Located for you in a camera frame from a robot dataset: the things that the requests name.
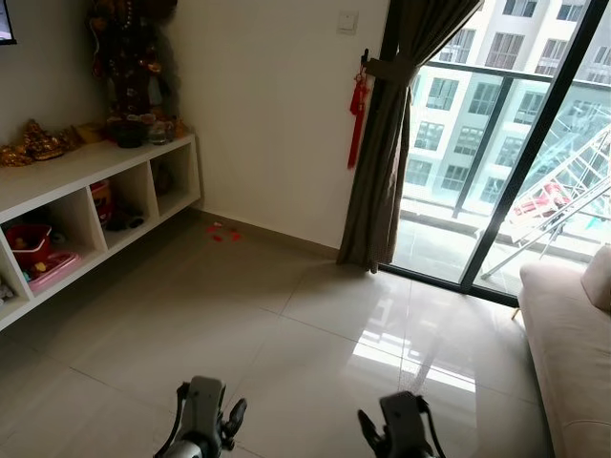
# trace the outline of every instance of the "building window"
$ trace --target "building window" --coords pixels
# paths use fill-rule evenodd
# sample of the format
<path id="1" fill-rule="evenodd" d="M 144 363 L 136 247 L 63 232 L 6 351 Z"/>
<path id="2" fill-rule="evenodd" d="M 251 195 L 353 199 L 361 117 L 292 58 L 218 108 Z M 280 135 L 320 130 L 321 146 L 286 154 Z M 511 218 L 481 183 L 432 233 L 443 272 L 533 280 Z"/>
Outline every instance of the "building window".
<path id="1" fill-rule="evenodd" d="M 434 124 L 432 122 L 421 122 L 418 135 L 416 136 L 415 147 L 424 150 L 436 151 L 439 146 L 439 140 L 443 133 L 443 124 Z"/>
<path id="2" fill-rule="evenodd" d="M 533 124 L 535 116 L 537 116 L 541 108 L 541 103 L 543 103 L 543 94 L 526 93 L 524 98 L 522 98 L 522 103 L 519 104 L 514 122 L 518 124 Z"/>
<path id="3" fill-rule="evenodd" d="M 466 167 L 449 165 L 446 175 L 443 178 L 443 182 L 441 183 L 441 187 L 451 191 L 460 191 L 465 184 L 468 174 L 469 169 Z"/>
<path id="4" fill-rule="evenodd" d="M 405 173 L 405 181 L 418 186 L 426 186 L 429 181 L 432 164 L 424 160 L 410 159 L 408 170 Z"/>
<path id="5" fill-rule="evenodd" d="M 453 79 L 434 78 L 429 92 L 428 108 L 449 110 L 458 88 L 458 81 Z"/>
<path id="6" fill-rule="evenodd" d="M 475 89 L 469 113 L 477 115 L 489 115 L 492 113 L 499 92 L 500 86 L 497 84 L 479 83 Z"/>
<path id="7" fill-rule="evenodd" d="M 524 41 L 523 35 L 497 33 L 486 59 L 486 67 L 510 70 L 516 63 L 517 54 Z"/>
<path id="8" fill-rule="evenodd" d="M 535 73 L 539 74 L 556 74 L 556 69 L 560 63 L 560 59 L 564 56 L 566 49 L 566 41 L 562 40 L 547 40 L 543 54 L 538 61 Z"/>
<path id="9" fill-rule="evenodd" d="M 475 127 L 463 127 L 460 130 L 460 136 L 456 141 L 454 152 L 459 153 L 460 155 L 475 156 L 483 135 L 483 129 L 476 129 Z"/>
<path id="10" fill-rule="evenodd" d="M 413 105 L 413 101 L 418 96 L 418 89 L 420 89 L 420 75 L 416 76 L 416 80 L 413 82 L 413 86 L 411 89 L 411 104 Z"/>
<path id="11" fill-rule="evenodd" d="M 562 3 L 560 7 L 560 11 L 558 11 L 558 21 L 571 21 L 577 22 L 579 21 L 579 17 L 581 16 L 581 10 L 583 10 L 583 5 L 572 5 L 570 3 Z"/>
<path id="12" fill-rule="evenodd" d="M 599 47 L 586 79 L 595 83 L 611 84 L 611 48 Z"/>
<path id="13" fill-rule="evenodd" d="M 500 149 L 500 153 L 496 158 L 496 165 L 504 165 L 505 167 L 514 167 L 517 161 L 517 155 L 522 149 L 524 140 L 515 136 L 508 136 Z"/>
<path id="14" fill-rule="evenodd" d="M 507 0 L 503 14 L 510 16 L 533 17 L 537 2 L 533 0 Z"/>
<path id="15" fill-rule="evenodd" d="M 461 29 L 452 37 L 446 46 L 439 52 L 437 59 L 442 62 L 455 62 L 464 64 L 469 57 L 471 45 L 474 42 L 475 31 Z"/>
<path id="16" fill-rule="evenodd" d="M 504 184 L 505 180 L 502 178 L 488 178 L 479 199 L 484 202 L 495 203 Z"/>

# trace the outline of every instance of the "cable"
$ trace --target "cable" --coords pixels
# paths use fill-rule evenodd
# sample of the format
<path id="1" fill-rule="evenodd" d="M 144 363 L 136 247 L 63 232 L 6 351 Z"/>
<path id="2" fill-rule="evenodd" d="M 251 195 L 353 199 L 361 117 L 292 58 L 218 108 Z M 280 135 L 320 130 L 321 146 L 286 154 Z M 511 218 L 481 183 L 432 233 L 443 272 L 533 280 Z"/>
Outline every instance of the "cable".
<path id="1" fill-rule="evenodd" d="M 176 437 L 176 433 L 179 431 L 180 426 L 180 417 L 182 417 L 182 403 L 187 399 L 187 394 L 189 393 L 190 384 L 184 383 L 179 389 L 176 390 L 177 396 L 177 406 L 176 406 L 176 417 L 174 418 L 174 425 L 172 426 L 172 432 L 170 432 L 170 437 L 165 441 L 165 444 L 159 449 L 159 451 L 155 454 L 155 458 L 163 458 L 163 455 L 168 448 L 172 445 L 172 441 Z"/>
<path id="2" fill-rule="evenodd" d="M 435 448 L 437 448 L 437 453 L 439 453 L 439 458 L 446 458 L 446 455 L 443 453 L 443 449 L 439 445 L 439 439 L 437 439 L 437 433 L 435 432 L 435 425 L 432 422 L 431 410 L 429 409 L 429 405 L 426 401 L 423 400 L 424 411 L 427 412 L 427 417 L 429 418 L 429 429 L 431 430 L 432 441 L 435 444 Z"/>

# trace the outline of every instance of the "brown curtain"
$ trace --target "brown curtain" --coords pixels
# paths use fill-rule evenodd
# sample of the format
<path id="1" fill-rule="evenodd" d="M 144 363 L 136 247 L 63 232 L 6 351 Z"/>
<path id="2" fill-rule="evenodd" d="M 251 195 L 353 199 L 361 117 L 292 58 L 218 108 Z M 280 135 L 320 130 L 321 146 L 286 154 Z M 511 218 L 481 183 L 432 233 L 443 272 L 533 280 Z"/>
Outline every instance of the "brown curtain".
<path id="1" fill-rule="evenodd" d="M 385 85 L 361 148 L 337 260 L 359 264 L 371 272 L 377 271 L 379 263 L 392 262 L 394 253 L 410 144 L 411 83 L 420 67 L 444 47 L 481 3 L 392 1 L 400 4 L 394 8 L 400 10 L 400 21 L 395 21 L 400 28 L 398 53 L 392 62 L 371 59 L 367 64 L 367 73 Z"/>

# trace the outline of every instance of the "beige sofa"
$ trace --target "beige sofa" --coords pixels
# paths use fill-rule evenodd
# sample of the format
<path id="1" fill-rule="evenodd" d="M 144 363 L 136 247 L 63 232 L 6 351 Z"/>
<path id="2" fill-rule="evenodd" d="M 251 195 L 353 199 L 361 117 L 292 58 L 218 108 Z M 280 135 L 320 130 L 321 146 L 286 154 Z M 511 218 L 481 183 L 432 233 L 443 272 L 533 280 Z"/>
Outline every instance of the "beige sofa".
<path id="1" fill-rule="evenodd" d="M 585 273 L 538 262 L 520 276 L 519 305 L 556 457 L 609 458 L 611 247 Z"/>

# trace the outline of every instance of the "white wall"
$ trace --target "white wall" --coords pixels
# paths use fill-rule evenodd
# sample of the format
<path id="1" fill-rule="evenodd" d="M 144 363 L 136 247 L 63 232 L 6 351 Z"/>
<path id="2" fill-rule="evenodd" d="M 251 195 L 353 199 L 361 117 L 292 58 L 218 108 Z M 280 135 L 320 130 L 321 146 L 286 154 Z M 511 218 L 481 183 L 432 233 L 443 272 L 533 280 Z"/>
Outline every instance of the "white wall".
<path id="1" fill-rule="evenodd" d="M 85 27 L 89 2 L 7 3 L 18 44 L 0 47 L 0 144 L 14 141 L 31 117 L 57 129 L 103 116 Z"/>
<path id="2" fill-rule="evenodd" d="M 387 0 L 180 0 L 167 33 L 200 139 L 203 209 L 338 247 L 353 173 L 352 78 Z M 360 11 L 355 36 L 340 10 Z"/>

